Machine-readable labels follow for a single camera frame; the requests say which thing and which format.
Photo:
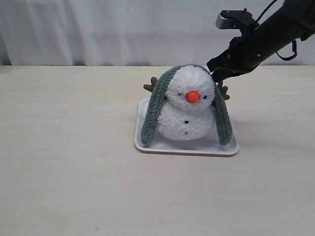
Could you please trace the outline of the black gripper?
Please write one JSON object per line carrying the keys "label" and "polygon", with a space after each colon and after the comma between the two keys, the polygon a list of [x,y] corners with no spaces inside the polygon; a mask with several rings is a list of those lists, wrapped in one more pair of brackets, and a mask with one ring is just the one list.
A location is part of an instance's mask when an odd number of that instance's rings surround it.
{"label": "black gripper", "polygon": [[231,42],[223,53],[206,64],[216,83],[252,72],[283,47],[283,38],[268,30],[255,30]]}

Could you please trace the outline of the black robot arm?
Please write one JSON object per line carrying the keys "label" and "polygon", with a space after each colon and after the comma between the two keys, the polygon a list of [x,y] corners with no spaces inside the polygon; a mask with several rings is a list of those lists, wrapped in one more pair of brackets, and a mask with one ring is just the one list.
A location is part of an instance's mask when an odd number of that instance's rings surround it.
{"label": "black robot arm", "polygon": [[281,8],[264,22],[259,23],[252,14],[243,10],[223,10],[216,20],[221,30],[240,30],[229,47],[207,62],[216,83],[230,77],[248,74],[279,50],[292,44],[297,56],[296,40],[307,40],[315,33],[315,2],[313,0],[286,0]]}

